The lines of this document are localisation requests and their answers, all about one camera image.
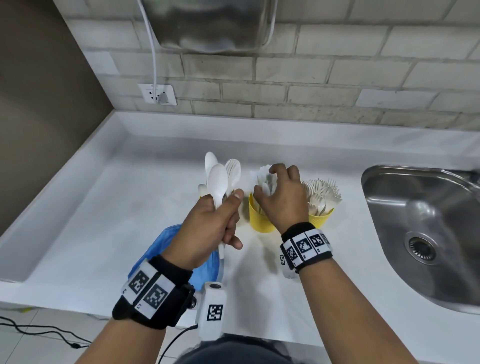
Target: stainless steel sink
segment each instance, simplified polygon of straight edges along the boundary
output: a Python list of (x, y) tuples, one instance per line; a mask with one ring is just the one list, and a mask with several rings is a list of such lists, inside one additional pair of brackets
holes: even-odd
[(428, 300), (480, 314), (480, 185), (475, 172), (375, 166), (362, 176), (384, 254)]

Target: black cord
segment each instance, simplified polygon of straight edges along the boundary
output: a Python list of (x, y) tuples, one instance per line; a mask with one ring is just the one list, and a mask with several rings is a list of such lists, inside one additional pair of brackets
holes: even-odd
[[(67, 339), (65, 339), (65, 337), (59, 333), (59, 331), (61, 332), (64, 332), (64, 333), (67, 333), (67, 334), (71, 334), (73, 336), (75, 336), (77, 339), (80, 339), (82, 341), (85, 341), (87, 342), (88, 344), (91, 344), (92, 342), (90, 340), (87, 340), (87, 339), (84, 339), (84, 338), (81, 338), (80, 336), (77, 336), (75, 335), (73, 332), (71, 331), (67, 331), (67, 330), (62, 330), (61, 328), (58, 328), (56, 326), (44, 326), (44, 325), (17, 325), (17, 323), (15, 321), (13, 321), (12, 319), (8, 318), (8, 317), (3, 317), (3, 316), (0, 316), (0, 319), (3, 319), (3, 320), (7, 320), (9, 322), (11, 322), (11, 324), (4, 324), (4, 323), (0, 323), (0, 326), (10, 326), (10, 327), (14, 327), (18, 332), (20, 332), (21, 334), (24, 334), (24, 335), (44, 335), (44, 334), (57, 334), (59, 335), (62, 340), (64, 342), (66, 342), (72, 349), (81, 349), (81, 348), (88, 348), (90, 345), (80, 345), (79, 343), (77, 342), (69, 342)], [(19, 328), (54, 328), (58, 331), (45, 331), (45, 332), (27, 332), (27, 331), (23, 331), (23, 330), (20, 330)]]
[(163, 359), (163, 356), (165, 355), (165, 353), (167, 352), (167, 350), (169, 349), (169, 347), (175, 342), (176, 339), (178, 339), (180, 336), (182, 336), (185, 332), (190, 331), (190, 330), (195, 330), (197, 327), (198, 327), (198, 325), (190, 326), (189, 328), (186, 328), (186, 329), (183, 330), (180, 334), (178, 334), (178, 335), (170, 342), (170, 344), (168, 344), (167, 348), (166, 348), (165, 350), (163, 350), (163, 354), (162, 354), (162, 356), (160, 356), (160, 360), (158, 360), (157, 364), (160, 364), (160, 362), (161, 362), (162, 359)]

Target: wristband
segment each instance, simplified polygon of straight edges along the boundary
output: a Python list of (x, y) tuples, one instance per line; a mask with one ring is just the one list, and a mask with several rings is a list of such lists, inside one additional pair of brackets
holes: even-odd
[(174, 327), (192, 304), (191, 270), (171, 264), (161, 255), (144, 260), (122, 287), (113, 308), (115, 320), (131, 319), (154, 329)]
[(288, 267), (300, 270), (332, 257), (332, 248), (326, 236), (309, 222), (300, 222), (291, 226), (282, 234), (280, 249)]

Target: countertop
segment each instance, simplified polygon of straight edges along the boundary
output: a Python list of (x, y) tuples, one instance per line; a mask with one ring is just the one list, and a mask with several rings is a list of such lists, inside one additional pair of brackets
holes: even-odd
[[(142, 114), (119, 115), (130, 135), (121, 141), (27, 281), (0, 282), (0, 301), (110, 315), (133, 263), (163, 228), (179, 223), (198, 198), (196, 185), (204, 178), (201, 162), (207, 148), (223, 162), (229, 158), (241, 161), (240, 186), (246, 191), (251, 189), (249, 171), (267, 163), (296, 163), (303, 179), (335, 179), (343, 201), (322, 227), (333, 246), (335, 260), (415, 358), (445, 364), (478, 363), (480, 315), (437, 306), (413, 291), (394, 272), (383, 254), (360, 182), (363, 172), (378, 164), (478, 168), (477, 146), (467, 153), (445, 151), (439, 155), (439, 146), (434, 145), (428, 151), (414, 149), (415, 153), (411, 153), (412, 149), (402, 152), (398, 145), (391, 150), (385, 145), (378, 150), (360, 150), (350, 142), (346, 144), (344, 138), (338, 137), (341, 134), (337, 134), (336, 143), (332, 136), (327, 147), (306, 147), (301, 142), (289, 146), (226, 142), (228, 138), (220, 137), (187, 140), (133, 130), (131, 120), (139, 115)], [(153, 115), (149, 114), (149, 118), (156, 118)], [(187, 125), (195, 117), (183, 118), (189, 118)], [(308, 123), (291, 124), (303, 127)], [(316, 132), (327, 132), (329, 125), (312, 127)], [(375, 128), (362, 127), (357, 135), (371, 138)], [(377, 128), (384, 134), (403, 133), (399, 128)], [(478, 141), (480, 135), (431, 132), (438, 134), (438, 140)], [(433, 134), (423, 141), (435, 140)], [(173, 152), (172, 148), (178, 145), (183, 148)], [(245, 201), (241, 211), (237, 236), (244, 248), (225, 250), (223, 283), (228, 303), (224, 331), (322, 346), (300, 282), (284, 278), (277, 268), (279, 234), (255, 232), (248, 224)]]

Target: yellow container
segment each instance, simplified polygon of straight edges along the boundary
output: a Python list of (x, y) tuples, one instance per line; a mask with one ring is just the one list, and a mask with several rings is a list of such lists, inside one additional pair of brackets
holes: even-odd
[(330, 212), (325, 215), (325, 216), (314, 216), (314, 215), (309, 215), (308, 220), (316, 227), (319, 229), (323, 224), (325, 224), (325, 221), (330, 217), (330, 215), (333, 213), (334, 208), (330, 210)]
[(253, 195), (248, 196), (248, 210), (250, 212), (250, 225), (258, 232), (272, 232), (275, 226), (270, 222), (267, 215), (259, 214), (255, 208), (253, 208)]

